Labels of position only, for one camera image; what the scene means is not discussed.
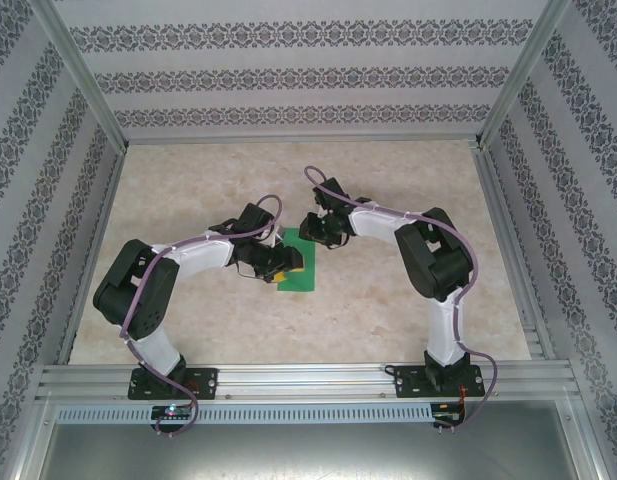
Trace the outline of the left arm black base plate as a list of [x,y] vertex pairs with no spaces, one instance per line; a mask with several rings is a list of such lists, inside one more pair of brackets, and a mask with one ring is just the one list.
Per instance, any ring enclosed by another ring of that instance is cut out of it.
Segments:
[[[186,367],[174,373],[173,380],[194,394],[198,400],[213,400],[218,384],[218,370]],[[127,397],[130,400],[185,400],[189,396],[157,378],[143,367],[132,370]]]

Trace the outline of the grey metal panel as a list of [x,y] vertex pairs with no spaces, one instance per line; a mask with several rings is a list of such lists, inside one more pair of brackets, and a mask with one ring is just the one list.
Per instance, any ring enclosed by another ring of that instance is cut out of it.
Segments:
[[56,428],[42,480],[577,480],[556,436],[441,435],[418,424]]

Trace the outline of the aluminium frame bar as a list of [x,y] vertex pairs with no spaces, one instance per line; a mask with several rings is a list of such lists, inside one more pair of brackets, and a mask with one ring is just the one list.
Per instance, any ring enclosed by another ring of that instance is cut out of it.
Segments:
[[53,365],[66,365],[70,360],[79,324],[88,300],[90,284],[95,272],[97,258],[105,235],[105,230],[114,202],[114,197],[119,185],[125,158],[126,150],[117,154],[114,165],[110,170],[104,195],[101,198],[99,209],[97,211],[96,223],[94,224],[94,229],[89,237],[87,256],[84,259],[82,270],[78,278],[78,289],[75,291],[72,303],[68,310],[66,324],[59,338],[59,345],[55,352],[55,357],[52,360]]
[[57,406],[50,399],[33,403],[5,480],[40,480],[56,418]]
[[477,143],[481,150],[492,143],[501,123],[512,108],[519,91],[539,60],[542,50],[561,21],[570,2],[571,0],[547,1],[477,135]]
[[54,0],[30,0],[30,3],[113,147],[118,153],[126,153],[128,140],[69,28],[55,7]]
[[491,158],[480,148],[473,148],[472,156],[531,358],[556,360],[558,355],[550,341]]
[[566,398],[556,401],[555,405],[577,479],[608,480],[608,471],[583,401]]

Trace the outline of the green paper sheet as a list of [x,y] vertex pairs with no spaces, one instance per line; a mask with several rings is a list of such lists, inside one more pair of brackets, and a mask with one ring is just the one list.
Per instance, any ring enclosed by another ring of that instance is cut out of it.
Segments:
[[315,290],[316,278],[316,245],[299,237],[299,228],[286,230],[284,244],[295,247],[303,256],[304,267],[301,271],[285,273],[284,280],[277,284],[277,290],[282,292],[306,293]]

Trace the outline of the aluminium mounting rail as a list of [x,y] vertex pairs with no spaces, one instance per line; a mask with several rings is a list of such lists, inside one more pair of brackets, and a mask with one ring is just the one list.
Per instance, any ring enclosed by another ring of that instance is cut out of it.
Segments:
[[[127,402],[131,365],[47,366],[35,400],[52,403]],[[504,361],[490,399],[579,398],[580,383],[565,360]],[[217,403],[397,402],[394,380],[381,364],[221,365]]]

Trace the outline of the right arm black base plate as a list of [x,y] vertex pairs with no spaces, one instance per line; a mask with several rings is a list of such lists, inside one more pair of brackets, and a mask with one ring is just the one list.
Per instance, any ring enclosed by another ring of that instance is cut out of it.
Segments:
[[394,368],[394,385],[398,398],[441,398],[459,397],[465,389],[468,398],[482,398],[485,395],[485,383],[481,369],[470,365],[456,380],[451,380],[437,388],[428,379],[424,365],[404,365]]

